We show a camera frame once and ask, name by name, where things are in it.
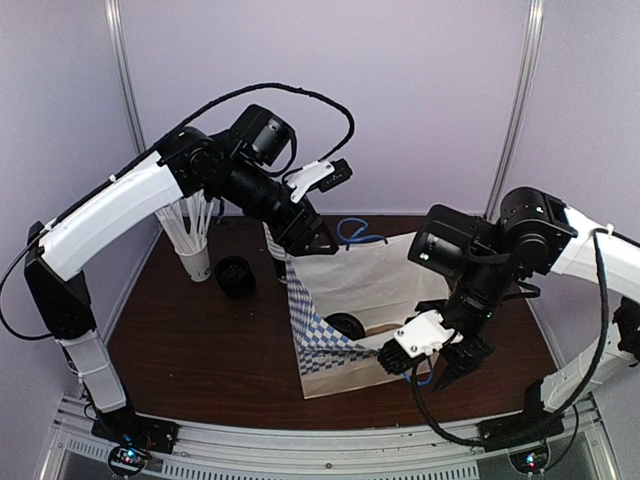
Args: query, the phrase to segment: wooden table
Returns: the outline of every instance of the wooden table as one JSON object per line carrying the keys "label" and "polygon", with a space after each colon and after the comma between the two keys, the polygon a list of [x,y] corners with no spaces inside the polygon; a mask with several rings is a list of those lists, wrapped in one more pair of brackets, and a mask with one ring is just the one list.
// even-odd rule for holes
{"label": "wooden table", "polygon": [[[367,217],[371,233],[415,231],[424,217]],[[335,226],[337,218],[329,217]],[[350,429],[420,424],[404,381],[304,400],[286,287],[275,276],[262,226],[230,218],[209,236],[212,265],[237,254],[257,278],[254,295],[228,300],[213,277],[191,282],[163,234],[109,343],[113,362],[142,413],[256,428]],[[496,347],[484,368],[427,404],[441,421],[521,408],[524,389],[555,370],[524,301],[506,303],[484,338]],[[439,361],[438,374],[445,366]]]}

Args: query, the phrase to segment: paper cup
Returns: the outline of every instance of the paper cup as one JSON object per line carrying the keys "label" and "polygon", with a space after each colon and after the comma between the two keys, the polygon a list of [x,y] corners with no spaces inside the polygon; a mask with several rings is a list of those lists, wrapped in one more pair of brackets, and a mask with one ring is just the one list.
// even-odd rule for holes
{"label": "paper cup", "polygon": [[194,282],[204,282],[211,275],[209,250],[205,240],[204,246],[195,253],[180,253],[176,250],[189,278]]}

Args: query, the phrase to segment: straw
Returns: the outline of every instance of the straw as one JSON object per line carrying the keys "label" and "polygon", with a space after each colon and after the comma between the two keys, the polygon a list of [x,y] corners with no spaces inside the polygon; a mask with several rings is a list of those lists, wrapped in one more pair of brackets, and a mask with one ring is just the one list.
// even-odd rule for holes
{"label": "straw", "polygon": [[189,229],[185,224],[180,202],[172,203],[156,212],[156,217],[178,253],[196,253],[205,246],[214,203],[213,200],[207,202],[202,191],[185,200]]}

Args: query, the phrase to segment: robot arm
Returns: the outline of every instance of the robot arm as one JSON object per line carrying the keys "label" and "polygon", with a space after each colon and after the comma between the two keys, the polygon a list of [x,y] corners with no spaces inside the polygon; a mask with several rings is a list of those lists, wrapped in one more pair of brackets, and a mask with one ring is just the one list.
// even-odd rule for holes
{"label": "robot arm", "polygon": [[[495,224],[433,207],[416,234],[409,260],[444,275],[454,287],[448,299],[418,305],[421,313],[396,331],[380,352],[382,366],[389,373],[401,373],[439,351],[448,366],[435,389],[480,368],[493,351],[480,333],[507,295],[514,296],[507,293],[512,284],[532,289],[523,280],[549,272],[598,283],[592,239],[596,229],[606,231],[561,200],[532,188],[510,192]],[[608,286],[627,298],[614,315],[604,353],[584,393],[640,359],[640,248],[612,235],[601,234],[598,240]],[[522,431],[560,408],[585,378],[597,343],[531,385],[523,414],[482,422],[483,438]],[[500,442],[493,445],[499,448]]]}
{"label": "robot arm", "polygon": [[[141,446],[147,434],[175,438],[176,427],[145,425],[135,414],[96,331],[83,266],[145,217],[200,190],[208,198],[231,201],[246,216],[267,224],[276,243],[292,255],[335,253],[337,244],[305,193],[332,188],[346,181],[351,170],[344,160],[323,160],[320,168],[304,170],[304,181],[292,175],[293,186],[273,180],[260,166],[270,166],[294,138],[288,124],[257,105],[248,107],[229,130],[212,136],[184,127],[60,221],[31,228],[24,272],[29,289],[47,328],[87,387],[99,425],[106,430],[103,435]],[[315,245],[321,234],[328,245]],[[156,450],[171,446],[154,443]]]}

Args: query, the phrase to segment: gray wall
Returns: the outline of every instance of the gray wall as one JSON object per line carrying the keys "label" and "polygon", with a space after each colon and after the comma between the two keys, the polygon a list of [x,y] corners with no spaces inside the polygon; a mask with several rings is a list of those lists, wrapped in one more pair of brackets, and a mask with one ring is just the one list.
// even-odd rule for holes
{"label": "gray wall", "polygon": [[[356,117],[355,175],[314,196],[323,212],[424,213],[487,201],[515,91],[528,2],[122,2],[147,139],[250,83],[318,90]],[[245,96],[198,123],[228,128],[260,102],[298,132],[299,164],[345,131],[340,114],[285,93]]]}
{"label": "gray wall", "polygon": [[[549,1],[509,187],[533,185],[640,238],[640,4]],[[537,279],[534,305],[561,363],[598,332],[597,287]],[[618,297],[612,298],[617,306]],[[597,394],[624,479],[638,478],[640,371]]]}
{"label": "gray wall", "polygon": [[[103,2],[0,2],[0,59],[4,270],[34,221],[55,217],[134,152]],[[155,225],[144,222],[88,265],[101,329]],[[3,292],[3,311],[20,332],[42,333],[21,266]],[[61,394],[75,382],[53,341],[21,342],[1,328],[0,365],[0,478],[33,478]]]}

